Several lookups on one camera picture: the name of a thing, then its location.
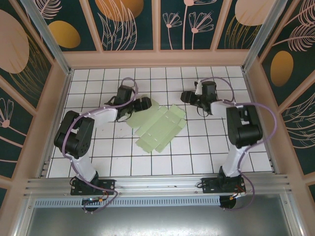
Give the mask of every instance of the white tiled floor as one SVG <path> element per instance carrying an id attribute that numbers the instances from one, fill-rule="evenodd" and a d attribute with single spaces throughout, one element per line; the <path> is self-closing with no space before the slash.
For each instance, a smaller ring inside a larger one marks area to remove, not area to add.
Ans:
<path id="1" fill-rule="evenodd" d="M 237 66 L 159 67 L 75 70 L 64 114 L 70 110 L 89 111 L 107 102 L 117 93 L 121 80 L 135 78 L 139 96 L 146 94 L 160 105 L 172 104 L 186 111 L 188 125 L 162 153 L 146 153 L 135 143 L 137 136 L 125 122 L 106 123 L 94 129 L 89 154 L 92 165 L 102 177 L 150 176 L 217 173 L 229 151 L 225 119 L 202 117 L 197 109 L 181 100 L 183 90 L 194 90 L 196 78 L 223 77 L 235 89 L 236 102 L 250 102 L 241 69 Z M 230 99 L 231 91 L 215 79 L 220 99 Z M 72 177 L 68 160 L 58 149 L 52 154 L 48 177 Z M 264 146 L 251 150 L 244 172 L 272 171 Z"/>

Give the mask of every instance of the purple cable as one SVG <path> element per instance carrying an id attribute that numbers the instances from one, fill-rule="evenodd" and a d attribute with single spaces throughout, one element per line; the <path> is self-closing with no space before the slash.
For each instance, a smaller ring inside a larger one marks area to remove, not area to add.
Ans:
<path id="1" fill-rule="evenodd" d="M 87 180 L 85 180 L 85 179 L 79 174 L 78 170 L 75 168 L 73 162 L 71 161 L 71 157 L 68 157 L 68 156 L 66 155 L 66 153 L 65 153 L 65 144 L 66 144 L 66 142 L 67 142 L 67 140 L 68 140 L 68 138 L 69 138 L 70 132 L 72 131 L 73 127 L 75 126 L 75 124 L 76 124 L 82 117 L 84 117 L 84 116 L 89 116 L 89 115 L 93 115 L 93 114 L 95 114 L 95 113 L 97 113 L 97 112 L 100 112 L 100 111 L 106 109 L 106 108 L 120 108 L 120 107 L 124 107 L 124 106 L 128 105 L 130 102 L 132 102 L 132 101 L 136 98 L 136 96 L 137 96 L 137 94 L 138 94 L 138 85 L 137 85 L 136 81 L 135 81 L 133 78 L 129 78 L 129 77 L 128 77 L 128 78 L 124 78 L 124 79 L 122 80 L 122 83 L 121 83 L 121 84 L 123 84 L 123 82 L 124 82 L 125 80 L 132 80 L 133 83 L 134 83 L 134 86 L 135 86 L 135 92 L 134 92 L 133 97 L 130 99 L 130 101 L 128 101 L 128 102 L 126 102 L 126 103 L 124 103 L 124 104 L 122 104 L 122 105 L 116 105 L 116 106 L 107 106 L 107 105 L 106 105 L 106 106 L 99 107 L 99 108 L 96 108 L 96 109 L 94 109 L 94 110 L 91 110 L 91 111 L 89 111 L 89 112 L 85 112 L 84 114 L 79 115 L 78 118 L 76 118 L 76 119 L 73 121 L 73 123 L 70 125 L 70 127 L 69 127 L 69 129 L 68 129 L 68 131 L 67 131 L 67 133 L 66 133 L 66 135 L 65 135 L 65 137 L 64 137 L 64 141 L 63 141 L 62 154 L 63 154 L 63 156 L 64 156 L 65 158 L 67 158 L 67 159 L 70 160 L 71 166 L 72 166 L 73 170 L 75 171 L 75 173 L 78 175 L 78 177 L 79 177 L 84 183 L 86 183 L 87 185 L 91 186 L 92 188 L 95 188 L 95 189 L 98 189 L 98 190 L 101 190 L 101 191 L 105 191 L 105 192 L 113 192 L 113 193 L 115 193 L 115 196 L 114 196 L 107 204 L 105 204 L 104 206 L 102 206 L 102 207 L 96 209 L 96 210 L 94 211 L 94 213 L 97 213 L 98 211 L 103 210 L 103 209 L 106 208 L 109 204 L 111 204 L 112 201 L 117 197 L 118 192 L 117 192 L 116 190 L 112 190 L 112 189 L 105 189 L 105 188 L 97 187 L 97 186 L 91 184 L 90 182 L 88 182 Z"/>
<path id="2" fill-rule="evenodd" d="M 256 143 L 256 144 L 254 144 L 254 145 L 249 146 L 248 148 L 246 148 L 246 149 L 244 150 L 243 154 L 241 155 L 241 158 L 240 158 L 240 160 L 239 160 L 239 162 L 238 162 L 238 164 L 237 164 L 237 170 L 238 170 L 238 172 L 240 173 L 240 175 L 241 175 L 243 178 L 245 178 L 245 179 L 250 183 L 250 185 L 252 186 L 252 199 L 251 199 L 251 201 L 250 201 L 247 205 L 242 206 L 242 207 L 237 208 L 237 209 L 228 209 L 228 210 L 230 210 L 230 211 L 237 211 L 237 210 L 242 210 L 242 209 L 245 209 L 245 208 L 249 207 L 249 206 L 253 203 L 254 198 L 255 198 L 255 188 L 254 188 L 254 184 L 252 183 L 252 181 L 251 181 L 246 175 L 244 175 L 244 174 L 242 173 L 242 171 L 241 171 L 241 169 L 240 169 L 240 167 L 241 167 L 241 162 L 242 162 L 242 160 L 243 160 L 245 154 L 246 154 L 251 148 L 253 148 L 253 147 L 255 147 L 255 146 L 258 146 L 258 145 L 260 145 L 260 144 L 263 144 L 263 143 L 269 141 L 269 140 L 275 135 L 275 133 L 276 133 L 276 131 L 277 131 L 277 128 L 278 128 L 278 125 L 277 125 L 277 117 L 276 117 L 276 114 L 275 114 L 269 107 L 267 107 L 267 106 L 265 106 L 265 105 L 263 105 L 263 104 L 260 104 L 260 103 L 249 102 L 249 103 L 236 103 L 236 104 L 234 104 L 234 103 L 227 102 L 227 101 L 223 101 L 223 102 L 224 102 L 225 104 L 233 105 L 233 106 L 248 106 L 248 105 L 254 105 L 254 106 L 262 107 L 262 108 L 264 108 L 264 109 L 266 109 L 266 110 L 268 110 L 268 111 L 270 112 L 270 114 L 271 114 L 272 117 L 274 118 L 274 122 L 275 122 L 274 129 L 272 130 L 271 134 L 270 134 L 265 140 L 263 140 L 263 141 L 261 141 L 261 142 L 258 142 L 258 143 Z"/>
<path id="3" fill-rule="evenodd" d="M 232 88 L 232 85 L 227 80 L 225 80 L 224 78 L 215 76 L 215 77 L 210 77 L 210 78 L 203 79 L 203 80 L 201 80 L 201 82 L 204 82 L 204 81 L 210 80 L 210 79 L 218 79 L 218 80 L 223 80 L 224 82 L 226 82 L 229 85 L 229 87 L 231 88 L 231 91 L 232 91 L 232 100 L 227 100 L 227 101 L 228 102 L 233 102 L 234 101 L 234 97 L 235 97 L 234 89 Z"/>

